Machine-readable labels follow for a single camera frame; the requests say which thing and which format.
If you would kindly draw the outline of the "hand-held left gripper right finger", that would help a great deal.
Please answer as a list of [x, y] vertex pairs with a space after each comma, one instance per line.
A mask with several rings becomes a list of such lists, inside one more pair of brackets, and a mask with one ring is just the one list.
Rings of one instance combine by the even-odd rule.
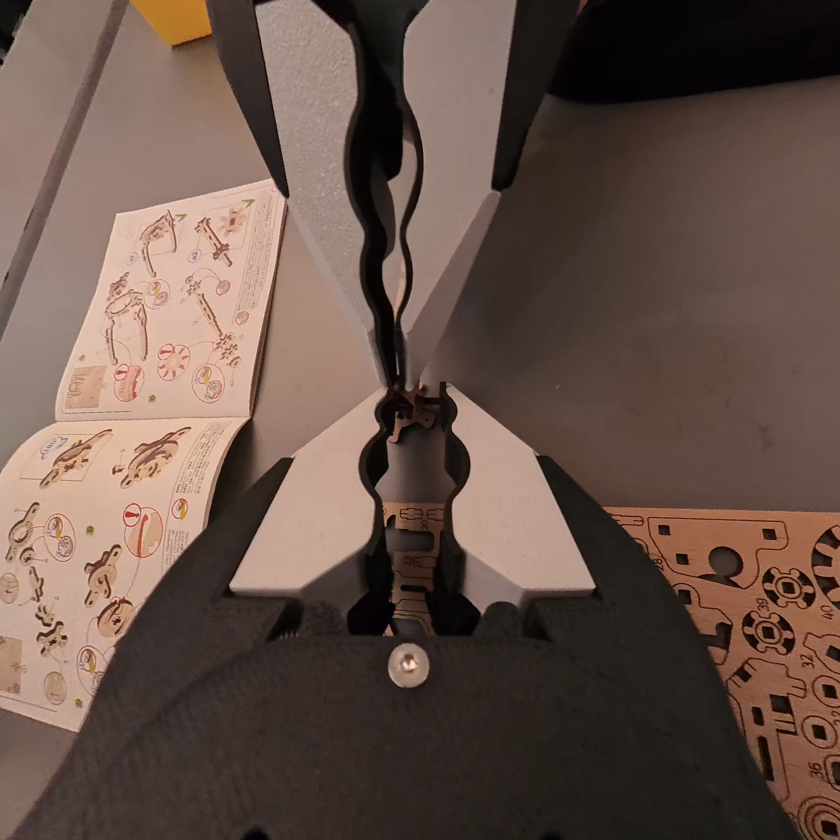
[[468, 467], [451, 522], [465, 554], [461, 592], [480, 612], [497, 602], [588, 596], [595, 583], [537, 453], [457, 388], [450, 429]]

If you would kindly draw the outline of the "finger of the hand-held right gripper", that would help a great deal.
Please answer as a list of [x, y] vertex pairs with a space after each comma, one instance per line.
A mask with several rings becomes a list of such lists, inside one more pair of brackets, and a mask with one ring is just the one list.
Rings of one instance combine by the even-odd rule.
[[385, 258], [395, 214], [382, 164], [389, 86], [354, 3], [278, 1], [255, 6], [285, 166], [290, 209], [331, 281], [377, 379], [396, 384]]
[[491, 181], [516, 12], [515, 1], [432, 1], [406, 31], [403, 86], [423, 163], [406, 228], [406, 382], [431, 360], [501, 197]]

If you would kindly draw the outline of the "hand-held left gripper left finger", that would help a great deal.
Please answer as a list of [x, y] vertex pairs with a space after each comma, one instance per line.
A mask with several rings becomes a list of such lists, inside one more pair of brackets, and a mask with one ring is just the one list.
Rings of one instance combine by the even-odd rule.
[[392, 562], [376, 486], [389, 469], [392, 395], [377, 391], [300, 448], [230, 588], [327, 602], [344, 615], [386, 609]]

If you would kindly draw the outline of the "small wooden bar part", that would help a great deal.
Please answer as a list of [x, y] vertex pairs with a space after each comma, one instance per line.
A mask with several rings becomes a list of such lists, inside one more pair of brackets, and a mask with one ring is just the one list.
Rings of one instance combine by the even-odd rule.
[[436, 406], [401, 405], [395, 411], [393, 430], [387, 441], [390, 444], [397, 444], [402, 431], [414, 425], [430, 429], [435, 426], [437, 418]]

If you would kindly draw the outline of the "laser-cut wooden parts sheet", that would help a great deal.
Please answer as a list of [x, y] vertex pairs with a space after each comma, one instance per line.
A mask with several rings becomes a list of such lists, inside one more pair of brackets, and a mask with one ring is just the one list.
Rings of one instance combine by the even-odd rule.
[[838, 838], [838, 513], [609, 507], [698, 631], [802, 838]]

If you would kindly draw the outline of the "yellow box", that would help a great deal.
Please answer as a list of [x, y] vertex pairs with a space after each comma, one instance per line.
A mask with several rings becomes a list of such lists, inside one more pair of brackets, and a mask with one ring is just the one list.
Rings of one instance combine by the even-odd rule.
[[131, 1], [130, 3], [170, 47], [188, 44], [213, 33], [205, 1]]

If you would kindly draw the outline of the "open paper instruction booklet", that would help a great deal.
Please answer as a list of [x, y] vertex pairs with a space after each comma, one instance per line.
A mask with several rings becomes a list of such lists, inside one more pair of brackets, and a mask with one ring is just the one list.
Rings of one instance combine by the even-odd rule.
[[205, 529], [255, 401], [286, 201], [273, 181], [115, 217], [55, 422], [1, 478], [1, 706], [77, 732]]

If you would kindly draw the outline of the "black wrist rest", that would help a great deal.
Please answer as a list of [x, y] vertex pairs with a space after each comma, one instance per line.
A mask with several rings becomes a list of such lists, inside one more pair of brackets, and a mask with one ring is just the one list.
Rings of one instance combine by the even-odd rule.
[[547, 92], [613, 104], [838, 73], [838, 1], [591, 1]]

